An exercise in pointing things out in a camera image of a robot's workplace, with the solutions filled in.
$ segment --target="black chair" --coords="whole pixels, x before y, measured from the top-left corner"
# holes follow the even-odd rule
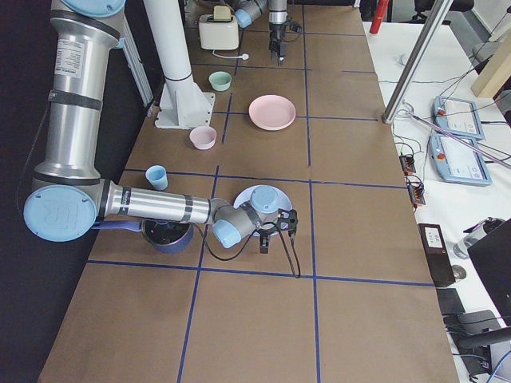
[[[417,12],[409,21],[410,24],[424,24],[427,16],[422,12],[431,10],[433,8],[434,0],[415,0],[415,12]],[[473,0],[454,0],[449,10],[453,12],[466,12],[473,8]],[[445,20],[445,25],[449,25],[450,21]]]

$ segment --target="black floor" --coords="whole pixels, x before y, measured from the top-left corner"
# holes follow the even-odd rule
[[[15,190],[53,84],[57,33],[50,25],[50,1],[1,3],[0,102],[0,382],[35,382],[50,352],[74,288],[89,255],[94,233],[50,243],[26,228]],[[151,41],[142,2],[128,2],[126,14],[135,38]],[[148,66],[159,63],[151,43],[138,44]],[[152,85],[158,73],[148,73]],[[144,118],[142,102],[122,50],[109,58],[96,168],[118,180]],[[23,176],[19,203],[30,193],[32,169],[42,162],[43,130]]]

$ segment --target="white table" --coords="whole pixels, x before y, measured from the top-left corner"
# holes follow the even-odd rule
[[[364,23],[367,41],[371,56],[373,57],[375,71],[378,75],[383,100],[388,103],[396,83],[402,73],[404,65],[400,63],[400,57],[410,55],[422,26],[412,24],[384,23],[377,35],[369,34],[370,23]],[[416,75],[414,83],[406,94],[406,102],[414,107],[415,114],[420,117],[431,117],[433,100],[445,88],[453,84],[455,80],[445,83],[425,83],[427,81],[444,81],[453,77],[459,77],[471,69],[470,60],[465,55],[456,37],[448,26],[442,26],[433,39],[433,43],[426,51]],[[475,71],[469,73],[454,93],[450,89],[444,96],[452,96],[465,100],[474,101],[478,108],[493,103],[489,98],[476,98],[470,86],[476,80]],[[481,120],[505,121],[496,105],[491,105],[478,111]],[[486,140],[484,144],[498,148],[504,152],[511,151],[511,129],[507,124],[484,124]],[[430,130],[410,118],[397,118],[394,121],[394,132],[399,136],[417,140],[422,151],[426,151]],[[416,152],[419,145],[411,140],[405,140]],[[396,145],[398,152],[401,145]],[[405,147],[403,153],[410,150]],[[502,155],[492,152],[497,158]],[[452,246],[465,234],[463,231],[472,227],[475,223],[487,218],[511,218],[511,171],[498,164],[488,164],[489,173],[493,184],[487,187],[466,186],[460,184],[448,184],[440,178],[430,154],[425,158],[425,153],[415,155],[417,175],[425,185],[426,206],[419,207],[415,218],[417,223],[436,223],[442,228],[442,234],[446,241],[451,264],[457,264],[465,268],[467,278],[457,282],[451,287],[456,287],[463,306],[467,313],[479,310],[492,310],[498,317],[499,314],[489,298],[481,280],[477,276],[470,260],[459,259],[452,252]],[[451,341],[453,351],[456,348]],[[460,357],[454,357],[460,381],[468,382],[468,373]]]

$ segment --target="black box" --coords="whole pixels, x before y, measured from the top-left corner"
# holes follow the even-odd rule
[[[434,285],[437,287],[452,285],[456,279],[447,255],[446,243],[440,225],[420,223],[418,229],[421,233],[422,245]]]

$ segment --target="white wall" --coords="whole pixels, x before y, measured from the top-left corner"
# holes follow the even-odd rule
[[[506,14],[508,6],[511,6],[511,0],[475,0],[473,13],[479,19],[485,28],[491,32],[502,16]],[[507,29],[511,28],[511,14],[507,14],[501,24],[492,33],[491,40],[499,38]]]

